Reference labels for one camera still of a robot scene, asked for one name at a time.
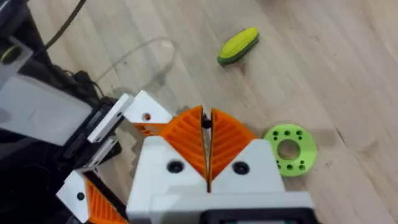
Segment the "white robot part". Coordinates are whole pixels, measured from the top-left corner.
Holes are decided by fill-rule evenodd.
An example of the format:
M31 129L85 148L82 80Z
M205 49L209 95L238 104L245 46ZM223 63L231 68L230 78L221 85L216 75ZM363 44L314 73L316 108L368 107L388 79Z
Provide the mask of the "white robot part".
M169 171L173 162L182 170ZM134 177L127 216L130 221L151 220L152 201L157 195L205 195L206 180L162 137L147 137Z
M182 160L187 170L170 173L167 164L173 159ZM235 162L245 162L249 172L236 173ZM162 137L148 137L142 147L126 213L133 223L176 224L199 223L208 210L258 208L313 208L307 192L285 192L266 140L255 139L248 144L212 181L208 193L204 178Z

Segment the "lime green ring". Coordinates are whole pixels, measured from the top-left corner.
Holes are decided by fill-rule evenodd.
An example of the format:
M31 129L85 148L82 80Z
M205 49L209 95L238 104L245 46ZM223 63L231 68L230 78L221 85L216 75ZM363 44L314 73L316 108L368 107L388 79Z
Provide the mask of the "lime green ring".
M317 158L317 145L312 135L303 127L294 124L281 124L272 127L264 136L271 144L279 172L284 177L296 177L307 173ZM282 159L278 154L278 145L286 139L295 141L299 154L295 159Z

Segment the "black cable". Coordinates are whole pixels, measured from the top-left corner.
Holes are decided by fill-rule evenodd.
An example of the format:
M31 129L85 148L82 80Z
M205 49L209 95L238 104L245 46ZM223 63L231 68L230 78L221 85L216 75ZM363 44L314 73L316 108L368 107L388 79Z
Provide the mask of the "black cable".
M93 81L91 81L91 80L87 80L87 81L85 81L85 83L93 84L95 87L97 87L97 89L98 89L99 93L101 94L101 96L102 96L102 97L105 96L104 92L102 92L101 87L100 87L96 82L93 82Z
M55 35L50 39L47 44L44 45L44 47L34 54L33 57L36 57L40 55L41 53L45 52L48 50L60 37L61 35L65 32L65 30L69 27L69 25L72 23L72 21L75 19L76 15L79 13L80 9L82 9L83 5L86 3L86 0L80 0L78 4L76 5L75 9L72 11L72 13L69 15L68 19L63 23L61 28L55 33Z

